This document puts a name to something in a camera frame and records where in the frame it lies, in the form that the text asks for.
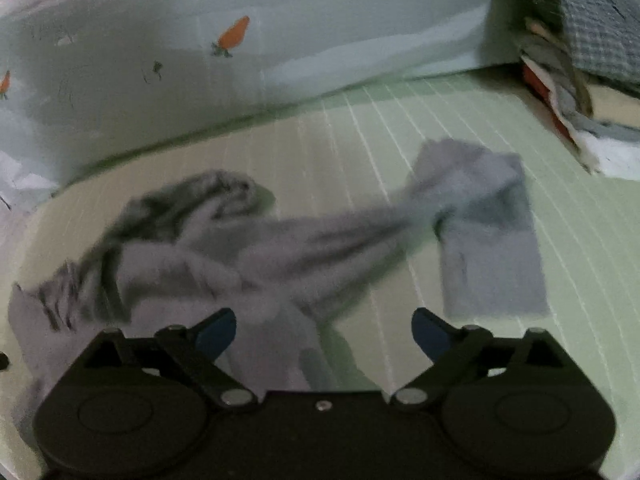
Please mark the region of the grey zip hoodie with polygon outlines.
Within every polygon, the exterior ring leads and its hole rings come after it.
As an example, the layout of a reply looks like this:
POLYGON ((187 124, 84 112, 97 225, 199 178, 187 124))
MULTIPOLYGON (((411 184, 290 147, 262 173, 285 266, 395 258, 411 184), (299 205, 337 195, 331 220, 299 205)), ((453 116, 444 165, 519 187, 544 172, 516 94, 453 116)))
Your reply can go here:
POLYGON ((93 337, 149 337, 231 309, 231 375, 256 393, 337 384, 319 325, 428 233, 451 316, 544 314, 546 286, 521 159, 445 139, 423 145, 389 205, 322 217, 262 214, 252 179, 211 171, 132 200, 79 260, 15 287, 9 323, 32 375, 12 417, 37 408, 93 337))

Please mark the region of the pile of folded clothes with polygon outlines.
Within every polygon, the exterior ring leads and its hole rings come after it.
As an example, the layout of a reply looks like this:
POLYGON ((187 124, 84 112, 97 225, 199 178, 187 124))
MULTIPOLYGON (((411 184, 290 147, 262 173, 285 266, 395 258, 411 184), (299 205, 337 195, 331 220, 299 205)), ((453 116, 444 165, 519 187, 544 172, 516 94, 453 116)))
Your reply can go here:
POLYGON ((639 177, 639 6, 525 0, 514 42, 529 84, 593 174, 639 177))

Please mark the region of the pale green carrot print quilt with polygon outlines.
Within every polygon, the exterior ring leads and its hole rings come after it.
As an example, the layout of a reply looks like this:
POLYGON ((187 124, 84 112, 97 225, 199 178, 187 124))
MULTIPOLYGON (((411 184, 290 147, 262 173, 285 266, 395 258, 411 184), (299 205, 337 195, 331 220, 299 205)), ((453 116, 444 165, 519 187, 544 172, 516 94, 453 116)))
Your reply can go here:
POLYGON ((376 78, 510 62, 512 0, 1 0, 1 196, 376 78))

